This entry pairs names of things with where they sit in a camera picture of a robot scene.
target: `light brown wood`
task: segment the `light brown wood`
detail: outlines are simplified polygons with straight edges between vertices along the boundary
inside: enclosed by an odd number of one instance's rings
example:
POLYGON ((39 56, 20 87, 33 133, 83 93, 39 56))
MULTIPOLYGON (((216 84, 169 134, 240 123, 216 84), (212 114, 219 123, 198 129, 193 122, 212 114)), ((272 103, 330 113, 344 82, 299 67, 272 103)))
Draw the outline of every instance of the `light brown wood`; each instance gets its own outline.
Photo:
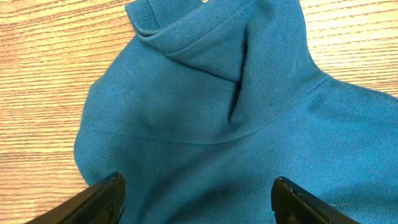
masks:
MULTIPOLYGON (((73 142, 90 85, 134 36, 129 1, 0 0, 0 223, 24 223, 86 187, 73 142)), ((302 7, 320 68, 398 96, 397 0, 302 7)))

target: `blue garment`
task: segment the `blue garment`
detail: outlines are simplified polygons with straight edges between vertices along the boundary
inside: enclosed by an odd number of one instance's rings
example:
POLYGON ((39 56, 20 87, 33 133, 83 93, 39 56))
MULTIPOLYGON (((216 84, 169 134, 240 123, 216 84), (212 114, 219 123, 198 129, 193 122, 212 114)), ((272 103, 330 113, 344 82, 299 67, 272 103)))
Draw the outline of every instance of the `blue garment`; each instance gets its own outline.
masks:
POLYGON ((275 223, 286 176, 361 223, 398 223, 398 100, 339 82, 298 0, 137 0, 90 88, 75 160, 126 178, 122 223, 275 223))

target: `teal cloth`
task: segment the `teal cloth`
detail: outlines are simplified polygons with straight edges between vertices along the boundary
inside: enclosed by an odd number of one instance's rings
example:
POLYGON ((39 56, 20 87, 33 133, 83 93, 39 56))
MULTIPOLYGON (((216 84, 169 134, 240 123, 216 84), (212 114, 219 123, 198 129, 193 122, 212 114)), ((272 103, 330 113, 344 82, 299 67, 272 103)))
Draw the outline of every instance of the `teal cloth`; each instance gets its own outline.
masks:
POLYGON ((126 178, 122 223, 275 223, 286 176, 361 223, 398 223, 398 100, 339 82, 298 0, 137 0, 90 88, 75 160, 126 178))

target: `wooden surface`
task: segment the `wooden surface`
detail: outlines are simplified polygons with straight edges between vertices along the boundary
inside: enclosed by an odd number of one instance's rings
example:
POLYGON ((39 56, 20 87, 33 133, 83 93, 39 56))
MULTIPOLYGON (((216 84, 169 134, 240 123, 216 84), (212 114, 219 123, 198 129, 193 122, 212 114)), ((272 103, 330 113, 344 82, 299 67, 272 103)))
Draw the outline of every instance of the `wooden surface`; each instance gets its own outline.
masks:
MULTIPOLYGON (((73 142, 89 86, 134 36, 128 2, 0 0, 0 223, 24 223, 86 187, 73 142)), ((320 68, 398 96, 398 0, 302 6, 320 68)))

